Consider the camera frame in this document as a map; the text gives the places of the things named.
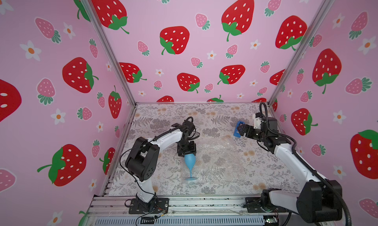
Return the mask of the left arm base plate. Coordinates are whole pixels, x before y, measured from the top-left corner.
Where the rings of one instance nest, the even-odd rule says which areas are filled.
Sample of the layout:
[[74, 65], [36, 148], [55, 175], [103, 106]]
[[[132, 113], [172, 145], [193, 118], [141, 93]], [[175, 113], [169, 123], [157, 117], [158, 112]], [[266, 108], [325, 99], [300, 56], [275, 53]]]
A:
[[159, 214], [165, 213], [169, 208], [169, 198], [154, 197], [145, 203], [141, 199], [134, 198], [129, 207], [129, 214]]

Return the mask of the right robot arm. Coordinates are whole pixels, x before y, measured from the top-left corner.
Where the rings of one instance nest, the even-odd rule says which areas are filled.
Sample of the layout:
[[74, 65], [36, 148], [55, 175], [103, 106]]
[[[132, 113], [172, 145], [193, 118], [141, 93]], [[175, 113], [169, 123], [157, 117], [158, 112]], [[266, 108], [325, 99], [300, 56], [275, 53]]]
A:
[[281, 189], [263, 190], [259, 200], [249, 202], [247, 208], [260, 206], [264, 210], [281, 207], [298, 214], [307, 223], [321, 223], [344, 219], [351, 225], [350, 211], [342, 198], [342, 187], [336, 180], [328, 180], [313, 169], [295, 150], [296, 141], [276, 132], [276, 120], [258, 119], [257, 127], [239, 122], [236, 129], [241, 136], [264, 144], [264, 149], [280, 159], [299, 182], [300, 194]]

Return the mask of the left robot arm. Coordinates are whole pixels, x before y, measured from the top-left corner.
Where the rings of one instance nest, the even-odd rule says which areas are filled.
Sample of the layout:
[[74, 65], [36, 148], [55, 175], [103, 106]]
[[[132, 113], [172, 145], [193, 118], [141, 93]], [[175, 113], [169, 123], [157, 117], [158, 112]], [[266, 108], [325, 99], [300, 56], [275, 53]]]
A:
[[189, 117], [182, 124], [176, 123], [171, 129], [154, 138], [139, 137], [135, 141], [123, 167], [135, 179], [139, 187], [136, 199], [140, 203], [155, 204], [157, 198], [151, 178], [157, 167], [159, 154], [174, 143], [177, 144], [177, 155], [184, 158], [190, 171], [190, 178], [193, 177], [193, 168], [196, 163], [194, 140], [199, 137], [195, 133], [194, 120]]

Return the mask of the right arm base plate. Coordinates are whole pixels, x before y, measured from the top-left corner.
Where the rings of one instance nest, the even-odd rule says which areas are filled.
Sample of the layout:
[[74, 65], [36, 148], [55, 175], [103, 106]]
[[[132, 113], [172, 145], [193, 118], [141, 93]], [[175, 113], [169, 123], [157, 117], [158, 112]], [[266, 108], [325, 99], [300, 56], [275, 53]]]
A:
[[265, 203], [261, 197], [246, 197], [242, 206], [249, 213], [287, 213], [288, 211], [282, 207]]

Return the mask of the blue tape dispenser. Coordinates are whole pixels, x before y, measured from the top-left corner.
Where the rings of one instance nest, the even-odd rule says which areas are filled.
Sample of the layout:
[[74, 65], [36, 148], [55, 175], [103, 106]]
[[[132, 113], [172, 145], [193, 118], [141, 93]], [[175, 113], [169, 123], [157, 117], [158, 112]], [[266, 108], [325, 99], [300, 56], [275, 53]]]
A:
[[238, 121], [237, 124], [236, 124], [236, 127], [235, 127], [235, 129], [234, 129], [234, 133], [233, 133], [233, 135], [234, 135], [235, 137], [237, 137], [237, 138], [240, 138], [240, 137], [241, 137], [241, 134], [240, 134], [239, 131], [238, 131], [238, 127], [241, 126], [241, 125], [244, 125], [244, 122], [242, 122], [242, 121]]

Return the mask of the blue plastic wine glass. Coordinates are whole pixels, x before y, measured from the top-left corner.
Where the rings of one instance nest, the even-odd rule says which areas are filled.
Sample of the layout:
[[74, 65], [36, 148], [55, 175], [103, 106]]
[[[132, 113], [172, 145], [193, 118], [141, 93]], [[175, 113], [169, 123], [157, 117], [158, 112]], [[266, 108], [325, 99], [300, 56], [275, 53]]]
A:
[[185, 161], [187, 168], [190, 171], [190, 176], [188, 178], [186, 178], [185, 180], [186, 181], [197, 180], [198, 179], [197, 177], [193, 177], [193, 168], [194, 168], [195, 163], [196, 163], [196, 156], [194, 154], [187, 154], [187, 155], [184, 156], [184, 161]]

